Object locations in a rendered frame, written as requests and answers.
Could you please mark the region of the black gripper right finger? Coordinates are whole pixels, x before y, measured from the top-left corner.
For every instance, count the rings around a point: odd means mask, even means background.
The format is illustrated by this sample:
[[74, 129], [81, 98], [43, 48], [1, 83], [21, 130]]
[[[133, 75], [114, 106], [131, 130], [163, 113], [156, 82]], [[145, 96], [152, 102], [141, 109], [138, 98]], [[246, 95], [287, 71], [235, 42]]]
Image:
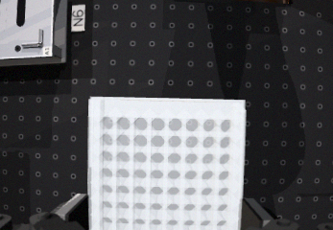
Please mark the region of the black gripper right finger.
[[[254, 198], [242, 199], [240, 230], [298, 230], [298, 228], [296, 222], [278, 218], [270, 209], [261, 207]], [[317, 230], [333, 230], [333, 223], [321, 223], [317, 226]]]

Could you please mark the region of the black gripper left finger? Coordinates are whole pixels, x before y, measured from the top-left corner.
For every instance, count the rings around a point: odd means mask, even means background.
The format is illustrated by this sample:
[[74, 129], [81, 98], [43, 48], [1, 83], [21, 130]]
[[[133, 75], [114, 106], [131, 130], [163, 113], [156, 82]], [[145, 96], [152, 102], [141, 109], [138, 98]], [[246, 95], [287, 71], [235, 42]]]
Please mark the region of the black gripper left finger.
[[12, 225], [11, 216], [0, 214], [0, 230], [89, 230], [88, 194], [76, 194], [51, 213], [33, 215], [29, 223]]

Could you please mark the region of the white nest plate labelled n6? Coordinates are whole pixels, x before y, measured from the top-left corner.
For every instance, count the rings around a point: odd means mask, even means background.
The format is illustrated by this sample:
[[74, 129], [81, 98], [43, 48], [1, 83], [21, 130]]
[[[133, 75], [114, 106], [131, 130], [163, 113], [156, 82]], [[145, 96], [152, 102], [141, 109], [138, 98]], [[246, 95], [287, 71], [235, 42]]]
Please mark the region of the white nest plate labelled n6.
[[0, 0], [0, 66], [66, 63], [67, 2]]

